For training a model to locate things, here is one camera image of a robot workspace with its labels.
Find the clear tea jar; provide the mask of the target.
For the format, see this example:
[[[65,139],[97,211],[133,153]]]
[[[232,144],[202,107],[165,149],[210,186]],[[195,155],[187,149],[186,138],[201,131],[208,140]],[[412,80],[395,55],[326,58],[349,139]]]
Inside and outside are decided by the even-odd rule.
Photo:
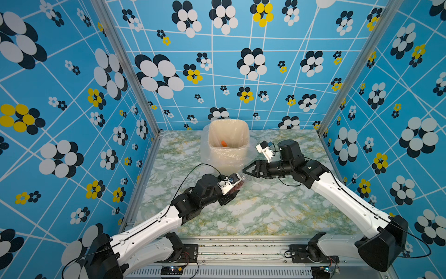
[[[248,186],[252,181],[252,177],[247,176],[246,174],[241,173],[241,174],[238,174],[238,176],[239,176],[240,180],[237,182],[236,186],[234,186],[232,188],[232,191],[239,191],[243,187]]]

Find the clear jar lid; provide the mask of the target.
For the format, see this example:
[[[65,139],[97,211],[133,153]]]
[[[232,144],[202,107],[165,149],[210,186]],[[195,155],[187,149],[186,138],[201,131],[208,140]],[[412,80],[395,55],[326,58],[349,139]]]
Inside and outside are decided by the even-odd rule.
[[[251,189],[252,189],[252,191],[260,192],[262,190],[262,185],[257,184],[257,183],[252,184]]]

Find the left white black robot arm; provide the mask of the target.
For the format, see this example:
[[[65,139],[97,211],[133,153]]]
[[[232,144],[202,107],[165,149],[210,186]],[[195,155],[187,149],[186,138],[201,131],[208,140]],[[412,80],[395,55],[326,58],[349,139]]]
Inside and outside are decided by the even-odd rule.
[[[130,230],[110,237],[95,227],[92,237],[69,245],[71,251],[61,277],[123,279],[151,263],[190,259],[175,230],[200,215],[206,206],[228,204],[242,183],[238,173],[205,174],[194,187],[176,193],[160,213]]]

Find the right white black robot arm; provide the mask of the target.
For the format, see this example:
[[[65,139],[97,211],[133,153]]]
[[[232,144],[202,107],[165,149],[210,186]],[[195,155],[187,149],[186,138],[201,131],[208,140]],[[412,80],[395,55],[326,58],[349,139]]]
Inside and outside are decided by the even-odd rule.
[[[342,256],[361,259],[371,268],[386,272],[400,257],[406,244],[408,222],[401,216],[391,217],[365,202],[342,184],[334,174],[317,160],[306,158],[298,142],[281,141],[279,160],[266,141],[256,146],[263,160],[255,160],[242,170],[258,179],[283,179],[288,176],[319,194],[337,207],[359,229],[357,235],[332,235],[319,232],[307,244],[307,257],[319,263],[328,257]]]

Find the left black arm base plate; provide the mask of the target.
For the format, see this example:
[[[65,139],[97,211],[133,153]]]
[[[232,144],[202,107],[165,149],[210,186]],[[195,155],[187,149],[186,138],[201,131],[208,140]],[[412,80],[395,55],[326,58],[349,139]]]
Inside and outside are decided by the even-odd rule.
[[[195,263],[197,262],[199,246],[197,244],[184,244],[180,252],[174,252],[167,260],[158,263]]]

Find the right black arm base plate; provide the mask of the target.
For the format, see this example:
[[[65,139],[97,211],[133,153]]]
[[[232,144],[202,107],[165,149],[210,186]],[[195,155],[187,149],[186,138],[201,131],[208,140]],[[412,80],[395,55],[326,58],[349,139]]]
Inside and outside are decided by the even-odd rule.
[[[311,245],[290,245],[284,257],[293,263],[334,265],[340,262],[338,256],[326,256],[317,246]]]

